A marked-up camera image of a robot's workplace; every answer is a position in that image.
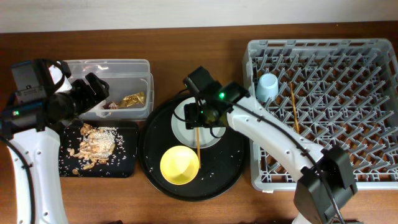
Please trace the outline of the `light blue plastic cup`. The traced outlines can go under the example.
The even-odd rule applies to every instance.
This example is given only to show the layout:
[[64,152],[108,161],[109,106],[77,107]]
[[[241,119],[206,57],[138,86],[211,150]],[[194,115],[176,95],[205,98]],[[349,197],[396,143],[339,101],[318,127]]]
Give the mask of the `light blue plastic cup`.
[[279,93],[279,83],[277,77],[272,73],[263,74],[256,87],[256,98],[261,102],[275,100]]

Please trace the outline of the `gold candy wrapper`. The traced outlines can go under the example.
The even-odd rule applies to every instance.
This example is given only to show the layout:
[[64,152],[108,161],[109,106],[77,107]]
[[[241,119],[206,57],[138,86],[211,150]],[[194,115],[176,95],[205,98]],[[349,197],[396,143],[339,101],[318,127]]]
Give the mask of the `gold candy wrapper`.
[[120,102],[110,102],[106,103],[103,108],[104,109],[111,109],[111,110],[116,110],[116,109],[121,109],[121,108],[128,108],[130,106],[134,105],[145,105],[146,102],[146,96],[143,91],[140,91],[139,93],[135,93],[133,95],[125,96]]

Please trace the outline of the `yellow bowl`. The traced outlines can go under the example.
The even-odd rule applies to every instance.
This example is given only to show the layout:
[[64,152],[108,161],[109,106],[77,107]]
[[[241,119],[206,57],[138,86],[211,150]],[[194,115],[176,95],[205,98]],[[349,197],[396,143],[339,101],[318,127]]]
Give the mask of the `yellow bowl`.
[[198,174],[200,161],[196,152],[187,146],[168,149],[160,160],[162,177],[174,185],[185,185]]

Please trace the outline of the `food scraps pile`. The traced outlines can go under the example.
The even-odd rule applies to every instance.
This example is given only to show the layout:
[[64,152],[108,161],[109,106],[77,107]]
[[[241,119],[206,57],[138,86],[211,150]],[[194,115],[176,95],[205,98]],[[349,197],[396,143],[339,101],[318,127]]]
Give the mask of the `food scraps pile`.
[[69,126],[62,135],[58,153],[61,176],[83,177],[91,174],[109,176],[112,168],[121,168],[127,161],[127,149],[121,129]]

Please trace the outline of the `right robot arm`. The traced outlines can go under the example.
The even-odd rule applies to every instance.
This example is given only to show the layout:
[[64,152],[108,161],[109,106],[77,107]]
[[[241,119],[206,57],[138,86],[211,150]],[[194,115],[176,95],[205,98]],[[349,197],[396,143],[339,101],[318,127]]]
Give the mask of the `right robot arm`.
[[191,127],[231,128],[265,149],[296,183],[294,223],[330,223],[358,188],[348,153],[308,140],[271,115],[243,86],[216,81],[204,67],[183,79],[194,102],[185,107]]

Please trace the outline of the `wooden chopstick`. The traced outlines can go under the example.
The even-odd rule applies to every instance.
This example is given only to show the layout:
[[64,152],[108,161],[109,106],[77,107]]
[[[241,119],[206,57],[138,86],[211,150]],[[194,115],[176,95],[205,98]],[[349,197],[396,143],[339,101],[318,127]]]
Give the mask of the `wooden chopstick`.
[[197,139],[197,157],[199,161],[199,169],[201,168],[201,154],[200,154],[200,130],[196,128],[196,139]]
[[293,112],[294,112],[295,129],[296,129],[296,132],[300,134],[300,126],[299,126],[297,109],[296,109],[296,104],[295,104],[294,84],[292,82],[290,82],[289,84],[290,84],[290,94],[291,94],[291,98],[292,98],[292,108],[293,108]]

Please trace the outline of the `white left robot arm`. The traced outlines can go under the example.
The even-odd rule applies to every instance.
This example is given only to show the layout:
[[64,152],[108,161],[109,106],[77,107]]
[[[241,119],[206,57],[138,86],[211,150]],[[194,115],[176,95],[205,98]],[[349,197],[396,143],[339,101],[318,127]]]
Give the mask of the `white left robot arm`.
[[1,142],[12,157],[18,223],[67,223],[58,153],[52,126],[74,120],[109,96],[109,85],[94,73],[68,83],[63,60],[35,59],[11,67],[17,90],[1,111]]

